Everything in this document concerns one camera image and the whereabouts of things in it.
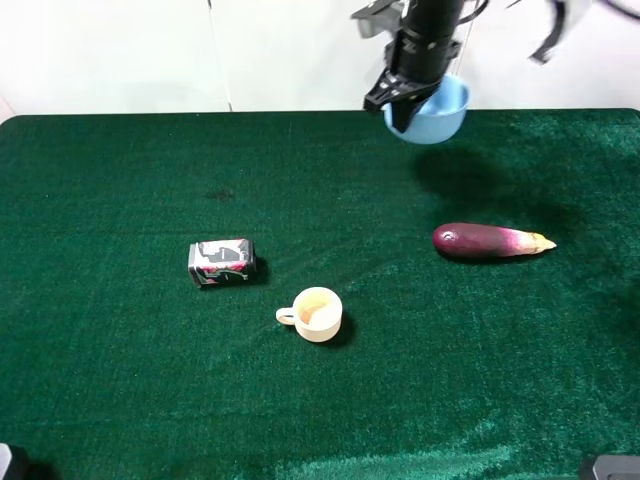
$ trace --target white cup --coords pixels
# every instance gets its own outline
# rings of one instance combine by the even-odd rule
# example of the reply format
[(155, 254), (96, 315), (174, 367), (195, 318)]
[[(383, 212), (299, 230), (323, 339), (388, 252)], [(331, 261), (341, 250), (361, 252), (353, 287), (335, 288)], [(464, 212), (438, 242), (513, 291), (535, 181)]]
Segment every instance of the white cup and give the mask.
[(295, 325), (300, 336), (310, 342), (326, 342), (340, 330), (342, 301), (328, 288), (307, 288), (298, 294), (292, 307), (278, 309), (276, 319)]

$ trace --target green felt table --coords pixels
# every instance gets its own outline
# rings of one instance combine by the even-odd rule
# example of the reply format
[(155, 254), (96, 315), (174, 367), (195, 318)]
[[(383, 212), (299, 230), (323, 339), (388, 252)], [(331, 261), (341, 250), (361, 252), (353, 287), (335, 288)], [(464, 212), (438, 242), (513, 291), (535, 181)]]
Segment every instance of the green felt table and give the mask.
[[(0, 442), (51, 478), (533, 479), (640, 454), (640, 120), (472, 111), (435, 146), (363, 112), (0, 127)], [(451, 262), (445, 222), (558, 244)], [(189, 244), (253, 239), (201, 291)], [(274, 313), (326, 286), (312, 344)]]

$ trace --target eggplant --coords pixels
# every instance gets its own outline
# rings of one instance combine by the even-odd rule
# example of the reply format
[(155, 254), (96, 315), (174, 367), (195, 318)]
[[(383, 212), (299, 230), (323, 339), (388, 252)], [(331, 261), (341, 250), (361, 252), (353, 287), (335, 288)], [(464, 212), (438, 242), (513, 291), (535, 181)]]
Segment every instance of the eggplant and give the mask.
[(556, 244), (539, 233), (475, 223), (447, 223), (433, 233), (433, 245), (451, 257), (488, 258), (533, 255)]

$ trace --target white background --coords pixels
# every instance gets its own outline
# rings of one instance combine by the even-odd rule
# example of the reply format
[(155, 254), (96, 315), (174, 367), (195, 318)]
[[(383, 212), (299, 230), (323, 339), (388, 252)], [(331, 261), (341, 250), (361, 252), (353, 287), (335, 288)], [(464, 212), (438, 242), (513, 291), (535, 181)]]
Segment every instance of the white background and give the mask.
[[(0, 0), (0, 121), (14, 114), (359, 109), (389, 37), (366, 0)], [(543, 0), (492, 0), (451, 71), (472, 108), (640, 109), (640, 24), (594, 2), (545, 66)], [(626, 0), (640, 10), (640, 0)]]

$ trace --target light blue plastic bowl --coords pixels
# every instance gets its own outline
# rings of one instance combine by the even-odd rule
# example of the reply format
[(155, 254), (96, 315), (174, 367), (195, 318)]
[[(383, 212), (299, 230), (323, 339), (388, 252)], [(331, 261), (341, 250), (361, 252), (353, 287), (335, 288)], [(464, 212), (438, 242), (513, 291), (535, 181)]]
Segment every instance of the light blue plastic bowl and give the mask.
[(384, 109), (384, 122), (398, 138), (430, 145), (449, 140), (460, 129), (469, 107), (469, 88), (455, 75), (445, 75), (436, 93), (416, 113), (406, 132), (400, 133), (391, 122), (391, 105)]

